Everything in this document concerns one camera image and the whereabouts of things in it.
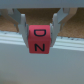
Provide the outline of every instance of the wooden surface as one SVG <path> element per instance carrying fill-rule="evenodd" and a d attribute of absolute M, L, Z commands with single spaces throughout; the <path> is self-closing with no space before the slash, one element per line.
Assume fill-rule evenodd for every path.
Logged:
<path fill-rule="evenodd" d="M 26 14 L 29 25 L 49 25 L 53 14 L 59 9 L 18 9 Z M 14 24 L 0 17 L 0 30 L 16 32 Z M 77 14 L 63 27 L 58 36 L 84 38 L 84 8 L 79 8 Z"/>

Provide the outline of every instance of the white surface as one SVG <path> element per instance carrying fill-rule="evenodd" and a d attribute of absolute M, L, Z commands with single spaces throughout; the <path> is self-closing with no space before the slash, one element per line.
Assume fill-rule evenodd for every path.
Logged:
<path fill-rule="evenodd" d="M 0 0 L 0 9 L 64 7 L 84 7 L 84 0 Z"/>
<path fill-rule="evenodd" d="M 84 84 L 84 40 L 77 39 L 58 37 L 49 54 L 29 54 L 21 35 L 0 32 L 0 82 Z"/>

